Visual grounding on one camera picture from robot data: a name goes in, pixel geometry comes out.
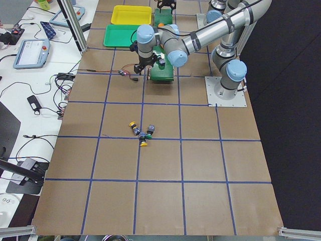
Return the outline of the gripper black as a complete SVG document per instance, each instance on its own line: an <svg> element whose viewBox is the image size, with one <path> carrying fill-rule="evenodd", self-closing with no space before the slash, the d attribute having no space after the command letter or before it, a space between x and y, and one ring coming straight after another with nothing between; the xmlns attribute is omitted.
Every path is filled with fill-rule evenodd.
<svg viewBox="0 0 321 241"><path fill-rule="evenodd" d="M176 9L176 0L157 0L157 8L161 9L163 7L170 7L171 9Z"/></svg>
<svg viewBox="0 0 321 241"><path fill-rule="evenodd" d="M151 55L149 57L142 57L139 53L138 53L138 45L137 45L137 41L134 41L131 45L130 45L130 51L131 52L136 52L139 56L139 63L134 65L134 72L136 74L141 75L142 71L144 70L144 68L148 65L153 66L154 63L158 60L157 55L152 52Z"/></svg>

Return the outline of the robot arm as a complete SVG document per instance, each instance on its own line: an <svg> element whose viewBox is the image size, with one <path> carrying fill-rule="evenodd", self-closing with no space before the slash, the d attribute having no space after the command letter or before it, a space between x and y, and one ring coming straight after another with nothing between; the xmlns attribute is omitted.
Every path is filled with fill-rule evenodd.
<svg viewBox="0 0 321 241"><path fill-rule="evenodd" d="M169 7L171 8L171 13L173 11L178 14L177 8L177 1L156 1L157 2L157 8L159 9L159 12L161 13L162 8ZM228 13L239 5L239 3L242 1L226 1L226 0L217 0L217 1L208 1L207 2L207 8L200 13L197 13L197 18L200 17L203 21L203 24L206 25L208 23L211 23L213 20L217 19L224 13Z"/></svg>
<svg viewBox="0 0 321 241"><path fill-rule="evenodd" d="M271 1L210 1L205 25L181 35L175 24L163 27L141 25L136 31L136 41L130 46L136 52L139 63L134 65L136 74L152 67L158 60L154 46L161 45L173 67L182 67L188 56L200 51L215 40L221 43L214 49L213 62L221 69L236 55L239 38L267 12Z"/></svg>

